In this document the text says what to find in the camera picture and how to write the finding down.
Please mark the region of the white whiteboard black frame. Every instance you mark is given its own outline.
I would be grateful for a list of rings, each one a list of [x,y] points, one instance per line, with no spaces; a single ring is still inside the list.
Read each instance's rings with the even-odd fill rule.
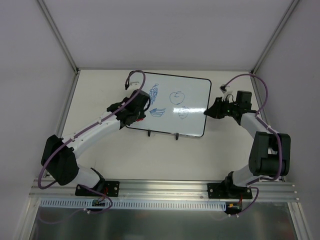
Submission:
[[[146,72],[145,76],[142,90],[149,94],[151,104],[146,117],[129,128],[202,137],[212,82],[207,78],[152,72]]]

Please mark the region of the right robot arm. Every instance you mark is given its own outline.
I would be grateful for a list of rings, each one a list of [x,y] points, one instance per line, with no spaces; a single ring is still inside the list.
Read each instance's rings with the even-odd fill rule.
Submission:
[[[217,97],[204,115],[213,119],[233,118],[253,138],[248,164],[231,171],[222,182],[208,183],[210,199],[252,199],[250,186],[261,180],[275,181],[290,169],[291,138],[267,125],[252,109],[252,93],[238,91],[232,101],[229,94]]]

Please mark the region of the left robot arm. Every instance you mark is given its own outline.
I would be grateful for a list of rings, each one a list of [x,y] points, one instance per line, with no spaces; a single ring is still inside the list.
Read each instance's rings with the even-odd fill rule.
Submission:
[[[94,196],[107,193],[105,178],[93,167],[78,163],[79,157],[103,137],[142,121],[151,105],[148,93],[133,90],[129,97],[111,104],[103,114],[79,131],[64,137],[55,134],[45,143],[39,177],[47,171],[54,184],[76,184]]]

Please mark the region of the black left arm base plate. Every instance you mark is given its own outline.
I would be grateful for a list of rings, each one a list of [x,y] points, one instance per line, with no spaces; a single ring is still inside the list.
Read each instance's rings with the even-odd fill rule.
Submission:
[[[113,198],[117,198],[119,196],[119,190],[119,181],[105,181],[102,187],[102,193]]]

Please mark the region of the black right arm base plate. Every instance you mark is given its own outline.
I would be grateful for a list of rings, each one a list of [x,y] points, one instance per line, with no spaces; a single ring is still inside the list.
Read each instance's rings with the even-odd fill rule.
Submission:
[[[209,199],[245,199],[253,198],[252,192],[247,187],[227,185],[225,182],[208,183],[207,192]]]

